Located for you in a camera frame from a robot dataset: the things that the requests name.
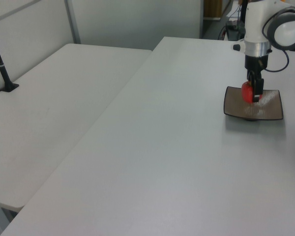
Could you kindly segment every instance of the white partition wall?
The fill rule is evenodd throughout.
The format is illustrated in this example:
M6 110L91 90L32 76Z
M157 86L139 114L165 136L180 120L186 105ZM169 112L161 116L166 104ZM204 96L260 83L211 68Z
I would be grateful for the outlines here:
M82 44L153 50L164 36L199 38L203 0L67 0Z

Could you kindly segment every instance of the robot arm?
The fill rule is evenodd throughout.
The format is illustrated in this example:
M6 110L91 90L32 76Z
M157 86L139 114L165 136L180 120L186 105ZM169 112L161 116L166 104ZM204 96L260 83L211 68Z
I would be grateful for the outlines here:
M245 28L245 38L233 49L245 53L253 102L258 102L264 87L261 71L267 67L271 46L295 50L295 7L280 0L252 0L247 6Z

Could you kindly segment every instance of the black stand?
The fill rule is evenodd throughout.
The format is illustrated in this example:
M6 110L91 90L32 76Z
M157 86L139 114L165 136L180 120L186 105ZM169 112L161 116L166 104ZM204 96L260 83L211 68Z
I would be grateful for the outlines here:
M1 91L11 92L19 86L19 85L11 82L8 72L6 71L4 63L2 61L1 55L0 55L0 73L1 73L2 78L4 80L4 89L2 89Z
M241 5L240 21L245 23L248 0L243 0Z

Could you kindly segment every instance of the dark plate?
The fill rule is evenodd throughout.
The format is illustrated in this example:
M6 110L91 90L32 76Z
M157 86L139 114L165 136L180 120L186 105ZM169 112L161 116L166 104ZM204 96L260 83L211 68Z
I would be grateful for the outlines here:
M227 87L224 114L246 120L281 120L283 109L280 91L264 90L259 102L247 103L242 99L240 88Z

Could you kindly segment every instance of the brown dish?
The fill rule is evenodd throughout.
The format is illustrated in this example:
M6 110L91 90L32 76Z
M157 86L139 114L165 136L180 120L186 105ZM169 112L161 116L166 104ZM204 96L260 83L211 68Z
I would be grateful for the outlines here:
M246 120L281 120L283 108L279 90L264 90L259 102L247 103L242 99L241 89L227 87L224 114Z

